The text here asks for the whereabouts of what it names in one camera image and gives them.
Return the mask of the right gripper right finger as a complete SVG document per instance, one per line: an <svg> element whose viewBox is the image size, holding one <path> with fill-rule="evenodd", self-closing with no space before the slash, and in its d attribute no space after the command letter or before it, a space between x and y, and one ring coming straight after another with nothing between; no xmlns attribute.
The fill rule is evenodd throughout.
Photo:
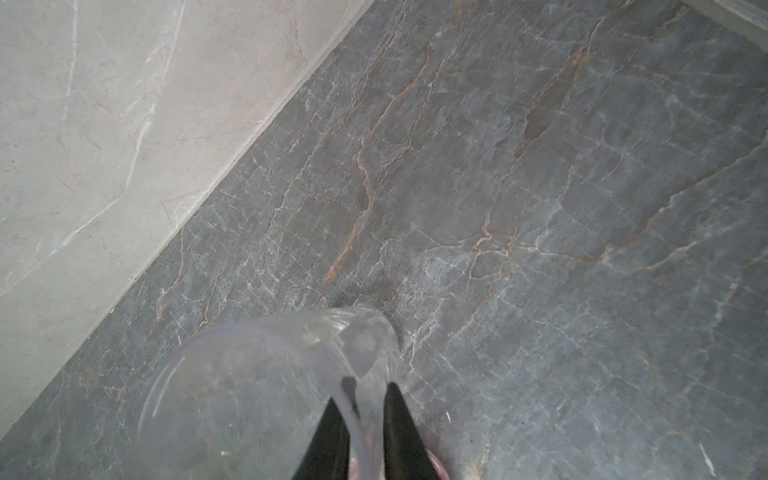
<svg viewBox="0 0 768 480"><path fill-rule="evenodd" d="M383 441L386 480L440 479L395 382L386 388Z"/></svg>

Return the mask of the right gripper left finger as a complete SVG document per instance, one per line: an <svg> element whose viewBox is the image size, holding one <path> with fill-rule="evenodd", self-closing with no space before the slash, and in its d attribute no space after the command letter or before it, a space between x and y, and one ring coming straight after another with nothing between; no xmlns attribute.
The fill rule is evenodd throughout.
<svg viewBox="0 0 768 480"><path fill-rule="evenodd" d="M293 480L347 480L350 435L342 415L330 398Z"/></svg>

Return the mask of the clear glass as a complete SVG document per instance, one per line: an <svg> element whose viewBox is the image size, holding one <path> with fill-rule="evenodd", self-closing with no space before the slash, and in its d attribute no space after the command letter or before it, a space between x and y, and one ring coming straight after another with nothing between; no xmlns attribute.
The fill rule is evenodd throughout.
<svg viewBox="0 0 768 480"><path fill-rule="evenodd" d="M384 475L383 410L398 337L365 307L210 326L155 373L134 443L137 479L288 479L329 402L352 475Z"/></svg>

